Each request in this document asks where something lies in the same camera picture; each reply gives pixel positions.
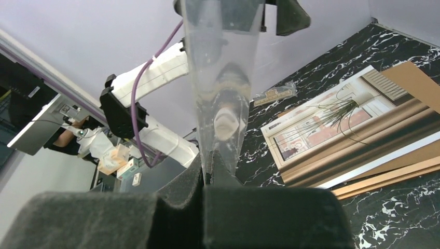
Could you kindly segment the printed photo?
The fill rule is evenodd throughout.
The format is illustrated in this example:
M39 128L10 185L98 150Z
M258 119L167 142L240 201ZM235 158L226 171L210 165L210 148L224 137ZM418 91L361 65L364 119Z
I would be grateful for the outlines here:
M331 188L349 171L350 150L373 122L409 100L383 71L367 66L281 114L261 131L285 185Z

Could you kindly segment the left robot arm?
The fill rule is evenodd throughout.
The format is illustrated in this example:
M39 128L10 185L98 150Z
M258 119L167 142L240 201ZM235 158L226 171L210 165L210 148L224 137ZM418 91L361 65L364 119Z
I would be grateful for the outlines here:
M108 70L123 73L145 63L165 42L181 17L175 12L173 1L116 1L108 22L108 48L112 52ZM253 61L252 95L269 88L287 75L282 62L293 46L287 45L299 35L279 35L278 25L290 24L299 18L296 10L288 7L267 7L267 32L259 38ZM174 132L183 135L195 127L194 104L191 100L188 77L161 87L141 99L149 114L158 118Z

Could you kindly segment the brown backing board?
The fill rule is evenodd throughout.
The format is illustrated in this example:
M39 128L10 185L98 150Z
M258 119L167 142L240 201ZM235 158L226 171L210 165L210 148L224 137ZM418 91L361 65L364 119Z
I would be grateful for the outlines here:
M393 171L439 157L439 85L411 62L382 72L409 100L362 134L339 182Z

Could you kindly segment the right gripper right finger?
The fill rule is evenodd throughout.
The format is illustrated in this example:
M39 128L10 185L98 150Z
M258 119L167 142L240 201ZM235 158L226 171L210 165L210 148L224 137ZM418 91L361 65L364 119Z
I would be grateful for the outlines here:
M348 219L330 191L244 186L217 151L203 166L204 248L354 248Z

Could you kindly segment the wooden picture frame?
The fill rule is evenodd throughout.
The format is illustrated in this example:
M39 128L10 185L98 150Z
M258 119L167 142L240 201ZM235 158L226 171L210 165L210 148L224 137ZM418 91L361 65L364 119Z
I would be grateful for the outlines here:
M332 190L332 193L342 200L434 171L439 171L439 156Z

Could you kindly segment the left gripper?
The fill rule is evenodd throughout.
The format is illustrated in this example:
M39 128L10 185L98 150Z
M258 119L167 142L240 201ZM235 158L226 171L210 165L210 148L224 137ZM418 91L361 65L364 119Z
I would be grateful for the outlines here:
M311 18L297 0L278 1L174 1L175 12L191 26L250 32L265 30L265 7L277 6L277 36L307 29Z

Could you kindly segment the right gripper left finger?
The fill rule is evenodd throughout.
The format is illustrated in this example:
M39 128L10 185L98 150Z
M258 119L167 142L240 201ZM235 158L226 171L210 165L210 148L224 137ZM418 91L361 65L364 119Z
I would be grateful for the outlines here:
M1 248L201 248L202 186L197 156L154 193L41 193Z

